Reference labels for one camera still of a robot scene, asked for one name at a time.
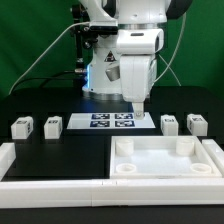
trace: blue light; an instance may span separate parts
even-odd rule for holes
[[[90,76],[90,74],[89,74],[90,72],[89,72],[89,65],[87,66],[87,77],[86,77],[86,81],[87,81],[87,83],[86,83],[86,86],[87,86],[87,88],[89,88],[89,76]]]

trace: green background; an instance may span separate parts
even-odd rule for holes
[[[73,23],[70,13],[77,0],[1,0],[0,3],[0,99],[39,55]],[[169,21],[166,48],[169,61],[182,20]],[[27,77],[49,77],[74,69],[75,42],[69,33],[43,58]],[[159,73],[164,69],[159,61]],[[203,86],[224,99],[224,1],[193,0],[186,29],[172,68],[184,86]],[[37,87],[32,81],[20,88]],[[71,86],[71,81],[52,82]],[[177,85],[171,73],[157,85]]]

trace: black cable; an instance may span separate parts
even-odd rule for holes
[[[29,78],[29,79],[24,79],[24,80],[21,80],[20,82],[18,82],[11,90],[11,93],[13,93],[16,89],[17,86],[21,85],[22,83],[24,82],[28,82],[28,81],[31,81],[31,80],[56,80],[56,81],[63,81],[63,80],[74,80],[73,79],[68,79],[68,78],[56,78],[56,77],[47,77],[47,78]]]
[[[66,75],[66,74],[75,74],[74,71],[63,71],[63,72],[59,72],[59,73],[56,73],[55,75],[53,75],[52,77],[59,77],[59,76],[62,76],[62,75]],[[50,79],[47,79],[45,80],[40,86],[39,88],[43,88],[48,82],[50,82],[51,80]]]

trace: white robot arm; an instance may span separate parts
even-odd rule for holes
[[[84,92],[120,95],[143,119],[143,103],[156,79],[156,52],[164,45],[158,24],[180,17],[192,0],[80,0],[98,33]]]

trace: cable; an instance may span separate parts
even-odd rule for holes
[[[24,82],[32,81],[32,80],[56,80],[56,81],[66,81],[66,80],[74,80],[69,78],[56,78],[56,77],[45,77],[45,78],[28,78],[17,82],[11,90],[11,94],[15,91],[16,87],[21,85]]]
[[[62,76],[62,75],[66,75],[66,74],[75,74],[75,71],[63,71],[63,72],[59,72],[59,73],[56,73],[55,75],[53,75],[52,77],[59,77],[59,76]],[[48,82],[50,82],[51,79],[47,79],[45,80],[40,86],[39,88],[43,88]]]
[[[166,66],[168,66],[168,63],[166,62],[166,60],[165,60],[161,55],[159,55],[159,57],[160,57],[160,59],[164,62],[164,64],[165,64]],[[169,67],[169,70],[170,70],[171,73],[173,74],[173,76],[174,76],[174,78],[176,79],[178,85],[181,86],[181,83],[180,83],[179,79],[177,78],[177,76],[176,76],[175,72],[173,71],[173,69],[172,69],[171,67]]]
[[[23,79],[31,70],[32,68],[45,56],[45,54],[61,39],[61,37],[71,28],[75,27],[75,26],[80,26],[80,25],[88,25],[89,22],[84,22],[84,23],[76,23],[76,24],[72,24],[71,26],[69,26],[67,29],[65,29],[60,35],[59,37],[40,55],[39,58],[37,58],[37,60],[26,70],[26,72],[24,72],[17,80],[16,82],[13,84],[13,86],[11,87],[9,94],[12,93],[12,90],[14,89],[15,85],[20,82],[21,79]]]
[[[159,81],[159,80],[165,75],[165,73],[166,73],[167,70],[170,68],[171,64],[173,63],[173,61],[174,61],[174,59],[175,59],[175,57],[176,57],[177,51],[178,51],[178,49],[179,49],[179,47],[180,47],[180,43],[181,43],[183,34],[184,34],[185,25],[186,25],[186,19],[187,19],[187,14],[184,13],[184,15],[183,15],[183,20],[182,20],[182,27],[181,27],[181,31],[180,31],[180,36],[179,36],[179,38],[178,38],[176,48],[175,48],[175,50],[174,50],[174,52],[173,52],[173,56],[172,56],[172,58],[170,59],[170,62],[169,62],[169,64],[167,65],[166,69],[165,69],[165,70],[163,71],[163,73],[162,73],[162,74],[161,74],[161,75],[160,75],[160,76],[153,82],[153,84],[156,83],[157,81]]]

